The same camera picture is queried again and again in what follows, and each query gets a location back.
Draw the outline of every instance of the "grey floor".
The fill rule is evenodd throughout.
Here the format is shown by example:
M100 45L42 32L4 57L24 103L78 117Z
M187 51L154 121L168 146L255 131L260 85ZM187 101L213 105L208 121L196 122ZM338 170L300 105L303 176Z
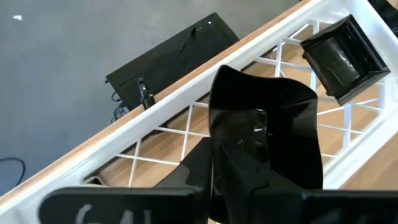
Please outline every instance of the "grey floor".
M31 177L109 125L113 70L212 12L242 38L296 2L0 1L0 158ZM20 174L0 163L0 195Z

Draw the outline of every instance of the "white wire rack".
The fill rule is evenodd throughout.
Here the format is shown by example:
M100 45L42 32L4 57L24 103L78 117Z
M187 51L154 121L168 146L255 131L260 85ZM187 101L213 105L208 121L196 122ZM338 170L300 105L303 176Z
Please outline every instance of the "white wire rack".
M47 193L60 187L82 185L81 180L84 177L115 156L132 161L128 187L134 186L137 163L140 161L177 166L178 161L140 156L143 144L141 139L154 129L183 136L181 152L178 157L179 160L182 160L189 150L187 142L191 136L207 137L207 133L195 132L190 129L191 119L195 107L208 108L206 103L197 101L209 92L220 65L226 64L241 70L252 62L264 63L274 67L275 77L285 77L288 69L305 72L310 77L309 87L317 91L318 80L309 66L282 61L284 46L299 45L300 40L296 39L295 35L300 30L312 26L313 33L316 33L320 30L321 23L332 24L348 14L352 14L358 21L364 33L391 69L392 74L376 84L378 88L376 97L352 101L344 106L336 106L318 112L319 118L343 112L342 126L318 124L320 129L339 131L343 135L342 147L337 153L322 153L324 158L329 159L329 162L324 164L324 188L338 189L398 131L398 125L396 125L398 124L398 101L394 95L394 89L398 88L395 79L398 66L394 61L398 56L398 40L367 0L312 0L306 3L215 65L208 67L197 77L135 119L90 145L76 157L66 161L63 166L32 184L29 189L20 190L6 203L2 203L0 199L0 223L39 223L37 207ZM261 57L274 46L276 46L274 49L275 59ZM319 100L335 102L333 98L327 96L320 96ZM188 108L185 129L159 127L184 108ZM373 111L377 113L377 117L366 127L354 129L352 125L353 111L357 108ZM136 143L134 154L121 153L134 143Z

